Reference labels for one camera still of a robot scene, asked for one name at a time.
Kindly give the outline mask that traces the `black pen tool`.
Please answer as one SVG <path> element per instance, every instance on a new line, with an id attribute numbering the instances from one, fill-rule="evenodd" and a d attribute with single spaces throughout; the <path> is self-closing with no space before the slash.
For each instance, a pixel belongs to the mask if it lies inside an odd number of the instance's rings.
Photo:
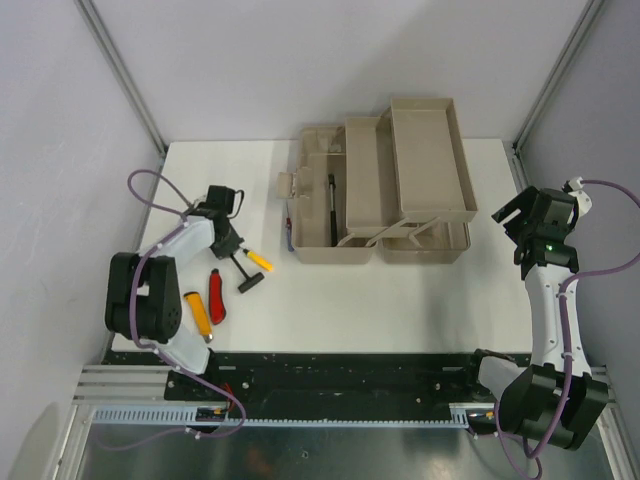
<path id="1" fill-rule="evenodd" d="M 329 200 L 330 200 L 330 240 L 331 247 L 336 247 L 338 244 L 338 229 L 337 229 L 337 212 L 336 212 L 336 182 L 334 174 L 328 174 L 329 185 Z"/>

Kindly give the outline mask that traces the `black T-handle wrench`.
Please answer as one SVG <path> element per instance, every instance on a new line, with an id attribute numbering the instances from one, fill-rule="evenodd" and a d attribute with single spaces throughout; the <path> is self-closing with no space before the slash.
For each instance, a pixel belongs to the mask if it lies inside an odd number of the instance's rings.
<path id="1" fill-rule="evenodd" d="M 238 291 L 241 294 L 248 292 L 250 289 L 255 287 L 264 279 L 263 273 L 258 272 L 254 275 L 249 275 L 246 272 L 246 270 L 242 267 L 240 262 L 234 256 L 231 256 L 230 259 L 232 260 L 232 262 L 234 263 L 234 265 L 236 266 L 236 268 L 239 270 L 239 272 L 244 278 L 243 282 L 238 286 Z"/>

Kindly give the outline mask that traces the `red handled tool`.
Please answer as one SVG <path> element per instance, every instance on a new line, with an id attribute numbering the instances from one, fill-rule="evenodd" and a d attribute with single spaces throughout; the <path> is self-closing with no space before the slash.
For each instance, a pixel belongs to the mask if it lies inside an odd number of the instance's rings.
<path id="1" fill-rule="evenodd" d="M 219 325 L 227 316 L 223 299 L 223 281 L 217 268 L 209 276 L 209 313 L 213 325 Z"/>

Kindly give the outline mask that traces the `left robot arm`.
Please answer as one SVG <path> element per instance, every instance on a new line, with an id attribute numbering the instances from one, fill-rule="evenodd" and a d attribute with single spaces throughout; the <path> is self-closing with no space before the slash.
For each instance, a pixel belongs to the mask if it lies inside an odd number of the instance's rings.
<path id="1" fill-rule="evenodd" d="M 105 324 L 109 331 L 150 349 L 174 368 L 189 372 L 186 387 L 197 398 L 214 397 L 220 374 L 208 367 L 206 342 L 182 324 L 179 271 L 201 252 L 228 258 L 243 239 L 231 225 L 244 192 L 211 185 L 206 196 L 147 249 L 115 254 L 109 267 Z"/>

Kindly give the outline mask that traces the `translucent brown plastic toolbox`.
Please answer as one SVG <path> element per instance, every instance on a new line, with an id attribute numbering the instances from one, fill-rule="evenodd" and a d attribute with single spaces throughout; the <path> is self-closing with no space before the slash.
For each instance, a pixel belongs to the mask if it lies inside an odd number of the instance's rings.
<path id="1" fill-rule="evenodd" d="M 331 247 L 328 174 L 336 182 Z M 451 98 L 394 98 L 379 116 L 301 130 L 295 169 L 277 192 L 291 207 L 303 264 L 451 264 L 478 212 Z"/>

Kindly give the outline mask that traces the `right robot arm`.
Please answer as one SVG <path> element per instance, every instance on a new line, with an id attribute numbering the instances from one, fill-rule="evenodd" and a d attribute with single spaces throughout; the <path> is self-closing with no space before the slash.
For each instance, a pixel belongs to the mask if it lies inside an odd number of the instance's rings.
<path id="1" fill-rule="evenodd" d="M 566 450 L 583 443 L 609 398 L 582 348 L 578 255 L 565 242 L 590 207 L 582 186 L 573 183 L 560 190 L 528 187 L 493 214 L 515 245 L 531 309 L 532 353 L 521 368 L 505 354 L 477 350 L 478 366 L 461 376 L 469 399 L 492 394 L 498 401 L 503 431 Z"/>

